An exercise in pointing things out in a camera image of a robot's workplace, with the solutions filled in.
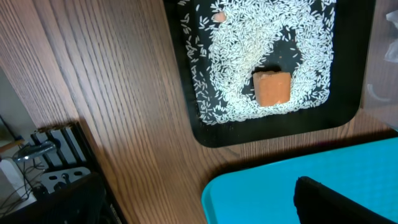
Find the clear plastic container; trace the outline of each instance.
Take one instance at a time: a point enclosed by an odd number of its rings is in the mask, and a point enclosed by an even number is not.
[[[363,108],[367,114],[398,130],[398,63],[385,55],[398,39],[398,29],[386,14],[398,10],[398,0],[377,0],[364,80]]]

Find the brown wooden tabletop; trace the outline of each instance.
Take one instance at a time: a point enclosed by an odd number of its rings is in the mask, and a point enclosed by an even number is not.
[[[129,223],[205,223],[201,191],[214,176],[390,130],[360,111],[339,128],[206,148],[162,0],[4,0],[0,10],[1,66],[35,125],[81,122]]]

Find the brown cube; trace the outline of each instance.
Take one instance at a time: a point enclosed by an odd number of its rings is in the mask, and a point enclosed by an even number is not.
[[[253,75],[254,92],[260,106],[274,106],[290,100],[289,72],[257,72]]]

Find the white rice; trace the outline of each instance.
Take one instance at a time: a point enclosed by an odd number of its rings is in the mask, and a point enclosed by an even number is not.
[[[210,80],[226,106],[217,106],[222,114],[206,115],[208,124],[244,121],[271,114],[286,114],[319,106],[329,96],[330,67],[333,61],[331,32],[335,12],[330,19],[324,10],[336,0],[321,0],[322,11],[311,11],[315,0],[217,0],[210,8],[224,11],[227,20],[211,31],[208,49]],[[277,41],[291,40],[283,29],[295,32],[296,49],[301,53],[292,74],[290,101],[260,107],[252,94],[242,94],[250,83],[252,71],[273,53]]]

